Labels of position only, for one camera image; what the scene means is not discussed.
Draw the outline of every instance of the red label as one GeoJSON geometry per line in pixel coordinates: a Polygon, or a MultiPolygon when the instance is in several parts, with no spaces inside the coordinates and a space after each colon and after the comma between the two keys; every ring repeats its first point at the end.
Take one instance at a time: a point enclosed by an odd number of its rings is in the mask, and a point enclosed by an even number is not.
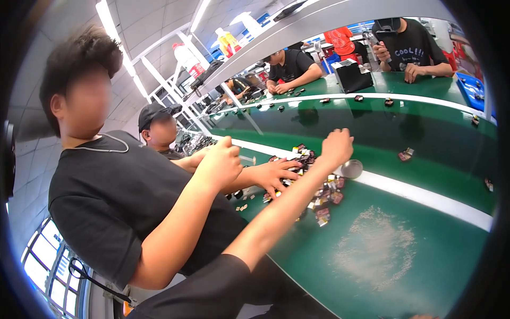
{"type": "Polygon", "coordinates": [[[193,65],[193,67],[188,71],[188,73],[194,77],[195,79],[204,72],[202,65],[200,63],[197,63],[193,65]]]}

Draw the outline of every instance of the blue bin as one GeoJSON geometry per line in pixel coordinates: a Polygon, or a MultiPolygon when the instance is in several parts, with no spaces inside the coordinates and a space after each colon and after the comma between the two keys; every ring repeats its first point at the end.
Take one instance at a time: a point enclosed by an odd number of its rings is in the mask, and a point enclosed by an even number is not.
{"type": "MultiPolygon", "coordinates": [[[[326,58],[326,61],[329,64],[329,67],[331,68],[331,64],[333,64],[335,62],[340,62],[340,57],[338,56],[338,54],[333,53],[329,58],[326,58]]],[[[324,67],[324,69],[326,70],[326,73],[329,74],[329,71],[327,70],[327,66],[324,63],[324,60],[321,59],[321,63],[322,63],[322,67],[324,67]]]]}

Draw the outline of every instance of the metal bowl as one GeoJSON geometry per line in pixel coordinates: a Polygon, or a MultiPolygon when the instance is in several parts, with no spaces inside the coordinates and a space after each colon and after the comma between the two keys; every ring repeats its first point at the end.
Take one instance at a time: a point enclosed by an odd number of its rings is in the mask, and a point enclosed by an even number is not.
{"type": "Polygon", "coordinates": [[[358,160],[348,160],[342,165],[342,175],[347,178],[358,178],[363,172],[363,164],[358,160]]]}

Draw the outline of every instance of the black box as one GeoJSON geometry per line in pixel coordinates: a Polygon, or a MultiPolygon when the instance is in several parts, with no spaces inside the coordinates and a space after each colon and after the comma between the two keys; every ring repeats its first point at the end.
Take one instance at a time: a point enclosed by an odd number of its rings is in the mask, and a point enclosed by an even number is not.
{"type": "Polygon", "coordinates": [[[342,93],[356,92],[374,85],[372,73],[352,59],[332,63],[331,67],[342,93]]]}

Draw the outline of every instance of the hand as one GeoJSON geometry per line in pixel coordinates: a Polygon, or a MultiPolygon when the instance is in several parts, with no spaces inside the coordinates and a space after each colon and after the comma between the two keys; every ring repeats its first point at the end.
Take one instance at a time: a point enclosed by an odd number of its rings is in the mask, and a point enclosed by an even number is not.
{"type": "Polygon", "coordinates": [[[194,173],[196,168],[202,162],[202,159],[207,154],[209,149],[201,149],[198,152],[195,152],[193,155],[182,158],[180,160],[170,160],[170,162],[174,163],[177,166],[187,170],[190,173],[194,173]]]}
{"type": "Polygon", "coordinates": [[[288,90],[292,89],[292,85],[290,83],[282,83],[278,84],[276,87],[276,93],[277,94],[284,94],[288,90]]]}
{"type": "Polygon", "coordinates": [[[271,94],[276,94],[276,85],[271,84],[267,87],[267,91],[271,94]]]}
{"type": "Polygon", "coordinates": [[[425,75],[425,68],[423,66],[419,66],[413,63],[408,63],[405,67],[405,78],[404,81],[407,83],[413,83],[416,80],[416,76],[425,75]]]}
{"type": "Polygon", "coordinates": [[[439,319],[439,317],[432,317],[429,314],[417,314],[411,317],[411,319],[439,319]]]}
{"type": "Polygon", "coordinates": [[[199,175],[204,185],[213,185],[219,192],[233,182],[242,170],[239,147],[232,146],[232,138],[225,136],[207,152],[195,176],[199,175]]]}
{"type": "Polygon", "coordinates": [[[344,164],[352,155],[352,142],[349,129],[335,129],[322,141],[322,162],[328,165],[330,171],[344,164]]]}
{"type": "Polygon", "coordinates": [[[374,45],[372,49],[374,50],[374,54],[378,57],[378,59],[382,62],[386,62],[388,58],[390,57],[390,52],[388,52],[388,49],[384,45],[384,42],[379,42],[380,45],[374,45]]]}
{"type": "Polygon", "coordinates": [[[296,166],[301,167],[301,163],[281,158],[274,162],[247,167],[246,170],[249,169],[254,185],[265,189],[271,195],[271,198],[276,199],[275,188],[280,192],[285,191],[285,186],[280,182],[280,178],[288,178],[295,181],[301,177],[297,173],[287,170],[296,166]]]}

